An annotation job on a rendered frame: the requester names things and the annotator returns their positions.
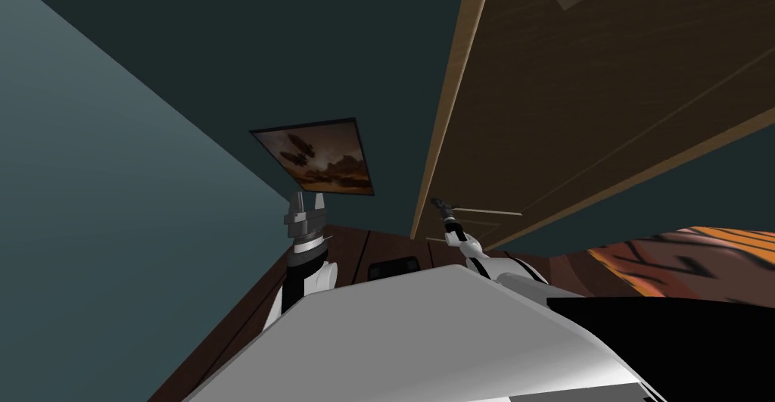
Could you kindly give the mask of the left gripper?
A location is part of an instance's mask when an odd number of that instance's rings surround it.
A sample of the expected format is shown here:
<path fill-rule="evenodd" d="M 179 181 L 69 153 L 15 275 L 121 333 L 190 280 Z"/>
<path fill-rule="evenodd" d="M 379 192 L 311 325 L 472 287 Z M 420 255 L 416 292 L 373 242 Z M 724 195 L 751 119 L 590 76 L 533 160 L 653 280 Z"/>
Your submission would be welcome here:
<path fill-rule="evenodd" d="M 290 198 L 290 213 L 284 216 L 288 237 L 294 243 L 310 242 L 322 234 L 327 210 L 323 193 L 315 194 L 314 210 L 304 211 L 303 192 L 294 192 Z"/>

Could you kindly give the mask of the framed brown landscape picture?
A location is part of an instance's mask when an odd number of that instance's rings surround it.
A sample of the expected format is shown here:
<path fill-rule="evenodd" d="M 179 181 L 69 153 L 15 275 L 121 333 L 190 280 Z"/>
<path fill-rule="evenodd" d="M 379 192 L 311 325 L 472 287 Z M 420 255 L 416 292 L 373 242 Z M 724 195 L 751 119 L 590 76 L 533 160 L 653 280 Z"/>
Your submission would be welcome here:
<path fill-rule="evenodd" d="M 249 132 L 306 192 L 375 194 L 355 118 Z"/>

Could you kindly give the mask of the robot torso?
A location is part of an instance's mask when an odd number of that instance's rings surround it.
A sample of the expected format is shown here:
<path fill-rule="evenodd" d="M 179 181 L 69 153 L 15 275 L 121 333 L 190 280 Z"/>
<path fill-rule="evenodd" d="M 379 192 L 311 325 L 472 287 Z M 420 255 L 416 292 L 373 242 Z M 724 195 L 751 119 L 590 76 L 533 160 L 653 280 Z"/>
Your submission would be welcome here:
<path fill-rule="evenodd" d="M 314 292 L 184 402 L 666 402 L 559 298 L 459 265 Z"/>

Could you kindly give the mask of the brown wooden door leaf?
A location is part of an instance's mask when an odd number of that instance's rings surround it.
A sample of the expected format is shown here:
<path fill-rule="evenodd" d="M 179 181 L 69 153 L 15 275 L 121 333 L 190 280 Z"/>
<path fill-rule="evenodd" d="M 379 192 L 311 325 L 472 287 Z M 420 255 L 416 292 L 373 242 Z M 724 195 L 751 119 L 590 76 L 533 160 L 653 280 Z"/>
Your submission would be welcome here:
<path fill-rule="evenodd" d="M 433 197 L 487 248 L 775 124 L 775 0 L 465 0 L 411 236 Z"/>

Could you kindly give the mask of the orange black patterned rug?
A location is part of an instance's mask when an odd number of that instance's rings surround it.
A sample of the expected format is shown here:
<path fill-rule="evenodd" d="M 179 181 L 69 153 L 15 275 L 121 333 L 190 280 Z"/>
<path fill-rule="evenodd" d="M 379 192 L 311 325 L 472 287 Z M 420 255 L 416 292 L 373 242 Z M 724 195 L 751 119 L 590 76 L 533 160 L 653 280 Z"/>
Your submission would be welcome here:
<path fill-rule="evenodd" d="M 588 252 L 646 297 L 775 308 L 775 232 L 691 227 Z"/>

